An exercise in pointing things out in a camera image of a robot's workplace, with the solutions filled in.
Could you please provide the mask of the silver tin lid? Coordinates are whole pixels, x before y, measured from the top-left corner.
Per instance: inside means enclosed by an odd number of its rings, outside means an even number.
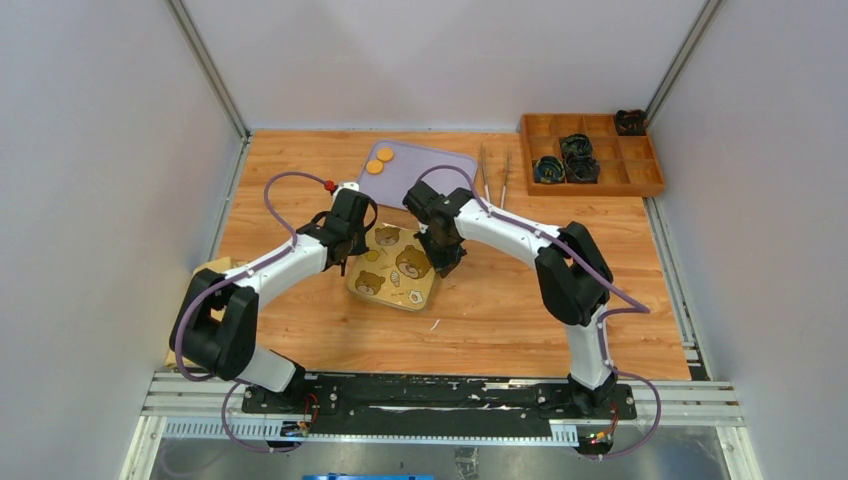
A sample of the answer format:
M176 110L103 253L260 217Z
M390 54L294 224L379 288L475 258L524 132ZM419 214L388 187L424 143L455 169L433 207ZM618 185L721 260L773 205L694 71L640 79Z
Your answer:
M347 272L356 298L406 311L426 308L436 272L416 231L380 223L366 233L366 252Z

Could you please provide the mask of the metal tongs grey handle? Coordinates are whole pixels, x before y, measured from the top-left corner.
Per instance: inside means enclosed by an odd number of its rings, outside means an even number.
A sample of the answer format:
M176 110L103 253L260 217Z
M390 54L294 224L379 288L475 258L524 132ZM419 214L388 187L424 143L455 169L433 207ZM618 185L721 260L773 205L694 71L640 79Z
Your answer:
M478 163L481 171L484 198L494 204L494 193L499 193L497 206L504 210L509 192L509 179L511 172L512 149L506 146L502 151L503 165L500 176L497 177L497 169L494 164L493 150L484 144L479 146Z

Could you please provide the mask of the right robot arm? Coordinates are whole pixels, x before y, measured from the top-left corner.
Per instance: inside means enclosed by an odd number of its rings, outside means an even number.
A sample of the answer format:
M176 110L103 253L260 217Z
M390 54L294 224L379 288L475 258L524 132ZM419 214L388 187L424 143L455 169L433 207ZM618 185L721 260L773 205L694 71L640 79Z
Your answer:
M607 309L613 276L585 226L531 222L469 189L443 195L423 180L406 193L403 205L418 220L415 236L441 277L459 265L466 240L488 245L532 268L545 308L565 326L573 408L592 418L609 407L617 376L608 359L600 316Z

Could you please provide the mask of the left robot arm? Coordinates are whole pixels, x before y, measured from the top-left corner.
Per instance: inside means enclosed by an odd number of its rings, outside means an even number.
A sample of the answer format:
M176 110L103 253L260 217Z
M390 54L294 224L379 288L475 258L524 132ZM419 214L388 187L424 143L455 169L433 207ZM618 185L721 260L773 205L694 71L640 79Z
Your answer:
M331 268L344 269L351 256L366 250L374 200L350 185L333 194L329 210L294 231L282 246L223 273L198 271L187 288L169 346L185 378L192 362L205 378L252 384L268 390L268 400L283 413L298 411L306 400L304 368L259 345L261 310L299 282Z

